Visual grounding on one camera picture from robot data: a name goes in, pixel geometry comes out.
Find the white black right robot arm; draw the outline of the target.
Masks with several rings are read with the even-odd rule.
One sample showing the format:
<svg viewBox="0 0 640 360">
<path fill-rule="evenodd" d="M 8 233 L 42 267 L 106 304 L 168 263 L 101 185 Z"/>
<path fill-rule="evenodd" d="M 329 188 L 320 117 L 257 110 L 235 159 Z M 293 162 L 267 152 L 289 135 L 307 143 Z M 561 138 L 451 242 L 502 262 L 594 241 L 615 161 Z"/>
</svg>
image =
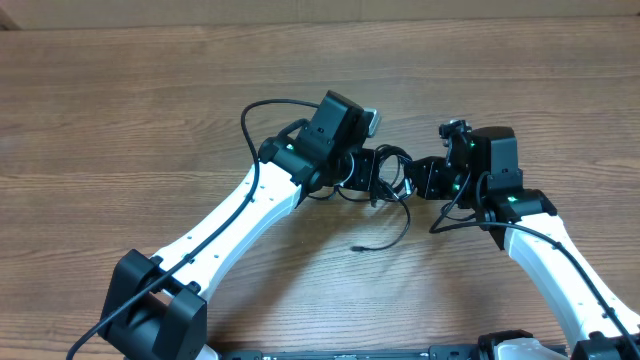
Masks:
<svg viewBox="0 0 640 360">
<path fill-rule="evenodd" d="M 529 276 L 559 323 L 573 359 L 636 359 L 639 316 L 604 283 L 574 245 L 556 207 L 524 186 L 510 127 L 443 124 L 447 153 L 409 164 L 406 176 L 425 200 L 471 209 L 474 218 L 430 233 L 477 227 Z"/>
</svg>

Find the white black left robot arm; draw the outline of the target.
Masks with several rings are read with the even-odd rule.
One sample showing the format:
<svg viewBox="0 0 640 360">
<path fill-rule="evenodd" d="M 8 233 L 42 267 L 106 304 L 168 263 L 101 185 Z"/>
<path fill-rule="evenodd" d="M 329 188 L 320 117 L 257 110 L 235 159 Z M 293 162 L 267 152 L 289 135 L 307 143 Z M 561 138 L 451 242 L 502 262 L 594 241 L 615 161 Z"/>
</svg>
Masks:
<svg viewBox="0 0 640 360">
<path fill-rule="evenodd" d="M 272 225 L 309 194 L 356 173 L 380 115 L 329 91 L 260 147 L 238 187 L 184 236 L 147 257 L 129 251 L 114 268 L 95 332 L 127 359 L 216 359 L 208 303 L 224 276 Z"/>
</svg>

